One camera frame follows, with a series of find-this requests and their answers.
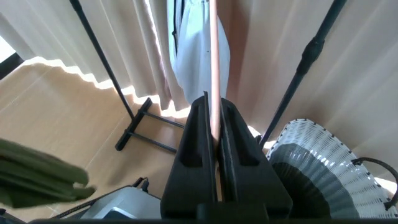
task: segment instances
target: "laundry basket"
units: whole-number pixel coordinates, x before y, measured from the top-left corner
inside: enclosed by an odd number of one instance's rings
[[[340,140],[308,119],[289,122],[267,158],[293,200],[291,218],[397,218],[393,198]]]

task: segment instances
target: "floor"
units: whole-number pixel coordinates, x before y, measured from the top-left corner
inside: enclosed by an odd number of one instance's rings
[[[127,96],[133,112],[140,108]],[[157,104],[150,112],[160,114]],[[185,118],[168,118],[180,123]],[[112,88],[101,90],[62,67],[42,63],[20,66],[0,81],[0,138],[52,154],[87,170],[91,197],[148,177],[149,192],[161,197],[174,155],[131,138],[123,151],[114,145],[130,123]],[[144,117],[137,132],[178,147],[182,129]],[[26,222],[48,218],[79,203],[64,203],[7,211]]]

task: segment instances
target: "green cloth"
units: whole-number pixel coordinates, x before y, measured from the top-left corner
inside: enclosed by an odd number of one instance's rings
[[[88,174],[56,157],[0,139],[0,202],[26,208],[74,202],[95,192]]]

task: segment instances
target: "black handle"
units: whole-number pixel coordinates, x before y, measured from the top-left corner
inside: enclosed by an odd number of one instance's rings
[[[386,168],[388,171],[390,171],[390,173],[394,176],[394,178],[396,179],[396,182],[398,183],[398,172],[394,168],[392,168],[389,164],[386,164],[383,161],[373,159],[373,158],[368,158],[368,157],[361,157],[361,158],[353,159],[351,162],[354,165],[361,165],[363,161],[374,162],[375,164],[379,164],[380,166]],[[398,201],[398,194],[396,191],[396,193],[392,197],[391,201],[384,203],[386,210],[388,210],[392,206],[394,206],[397,203],[397,201]]]

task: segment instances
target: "light blue garment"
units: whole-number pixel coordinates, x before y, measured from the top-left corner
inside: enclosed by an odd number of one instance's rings
[[[174,2],[176,4],[174,31]],[[185,98],[192,103],[207,91],[211,96],[209,2],[204,0],[167,0],[170,62]],[[229,76],[229,46],[218,18],[218,47],[220,57],[220,95],[226,97]]]

